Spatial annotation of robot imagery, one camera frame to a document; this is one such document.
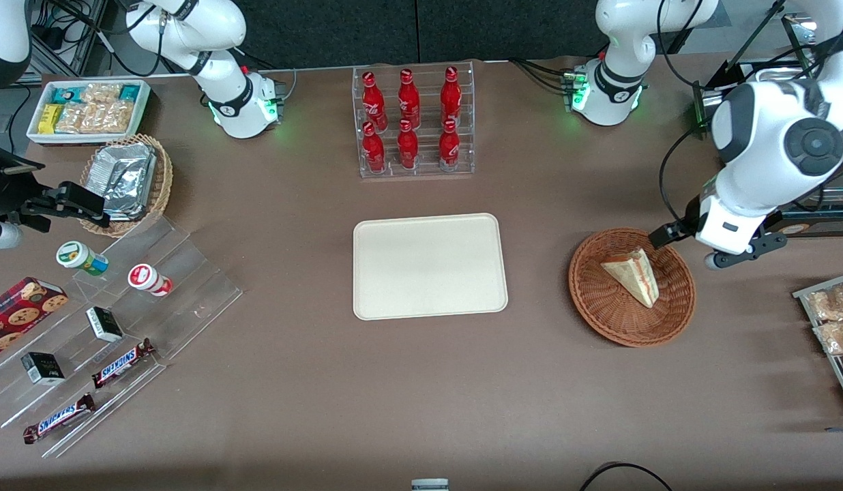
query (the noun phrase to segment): cookie box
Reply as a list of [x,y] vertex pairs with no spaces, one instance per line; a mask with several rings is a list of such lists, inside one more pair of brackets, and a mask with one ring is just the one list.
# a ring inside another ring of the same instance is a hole
[[36,278],[25,278],[0,295],[0,352],[67,303],[66,293]]
[[[140,90],[136,93],[134,101],[134,111],[131,112],[131,121],[128,124],[128,129],[124,133],[90,133],[90,134],[64,134],[53,133],[44,134],[39,133],[38,125],[42,118],[46,106],[53,102],[53,96],[56,90],[67,89],[72,87],[81,87],[89,83],[104,83],[104,84],[122,84],[124,86],[138,86]],[[127,138],[137,134],[137,128],[140,127],[140,121],[143,119],[143,112],[146,110],[146,102],[148,100],[151,88],[149,85],[139,78],[83,78],[82,80],[60,80],[55,82],[48,82],[45,87],[42,87],[42,94],[37,103],[37,110],[31,118],[31,124],[28,125],[28,138],[31,142],[39,143],[40,145],[85,145],[94,143],[112,142],[121,138]]]

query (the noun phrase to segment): coca-cola bottle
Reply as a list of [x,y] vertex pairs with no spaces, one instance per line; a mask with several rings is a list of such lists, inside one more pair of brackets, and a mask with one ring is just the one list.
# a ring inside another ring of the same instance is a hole
[[461,140],[455,133],[455,120],[443,124],[443,134],[440,135],[440,169],[452,172],[458,167],[458,146]]
[[422,101],[419,98],[419,89],[413,83],[413,71],[404,68],[400,70],[400,90],[397,91],[397,100],[400,100],[400,117],[409,120],[416,130],[422,125]]
[[409,120],[400,120],[400,134],[397,135],[397,148],[400,149],[400,165],[406,170],[413,170],[419,156],[419,139]]
[[385,146],[382,145],[382,139],[376,134],[371,121],[365,121],[361,128],[364,130],[361,146],[364,148],[364,158],[368,162],[370,172],[381,174],[385,172]]
[[382,133],[388,128],[385,98],[382,97],[382,91],[376,87],[376,77],[372,72],[364,72],[361,79],[364,80],[364,111],[375,125],[376,133]]
[[461,86],[458,84],[458,69],[450,66],[446,68],[446,83],[440,90],[441,122],[455,121],[455,126],[461,125]]

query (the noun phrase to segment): black wall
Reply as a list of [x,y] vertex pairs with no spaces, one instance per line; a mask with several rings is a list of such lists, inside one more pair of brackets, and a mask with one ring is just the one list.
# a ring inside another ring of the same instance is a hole
[[590,55],[597,0],[234,0],[279,68]]

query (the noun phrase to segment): foil-wrapped food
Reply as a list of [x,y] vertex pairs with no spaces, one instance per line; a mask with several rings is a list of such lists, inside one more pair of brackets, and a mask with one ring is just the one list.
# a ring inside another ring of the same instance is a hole
[[104,147],[94,154],[85,189],[103,196],[111,220],[141,220],[157,161],[156,150],[146,143]]

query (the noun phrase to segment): wicker basket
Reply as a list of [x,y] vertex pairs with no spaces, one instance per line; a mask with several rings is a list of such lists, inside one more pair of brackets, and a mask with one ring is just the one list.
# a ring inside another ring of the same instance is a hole
[[[606,273],[600,262],[613,254],[645,249],[661,293],[646,308]],[[596,332],[625,346],[646,347],[676,338],[695,311],[692,272],[668,246],[655,250],[646,232],[634,228],[603,230],[585,239],[570,261],[568,286],[574,304]]]
[[[156,168],[154,169],[154,176],[151,178],[151,189],[149,191],[148,203],[146,206],[147,211],[144,218],[162,215],[164,209],[166,209],[166,202],[170,199],[170,186],[173,184],[173,165],[172,162],[170,162],[170,156],[164,151],[164,147],[160,145],[156,139],[146,136],[146,134],[135,134],[134,136],[128,138],[122,138],[121,140],[107,143],[101,148],[114,145],[130,145],[132,143],[146,143],[158,153],[158,161],[156,162]],[[85,170],[82,171],[82,178],[79,179],[79,183],[82,184],[82,186],[84,186],[85,182],[88,181],[88,173],[91,171],[91,163],[93,160],[94,155],[88,159],[88,165],[86,165]],[[140,220],[135,222],[110,222],[108,227],[102,228],[85,220],[79,221],[81,221],[82,227],[85,227],[85,230],[88,230],[90,233],[116,237],[116,239],[118,239],[118,237],[122,237],[128,233],[129,230],[134,228],[136,224],[140,223]]]

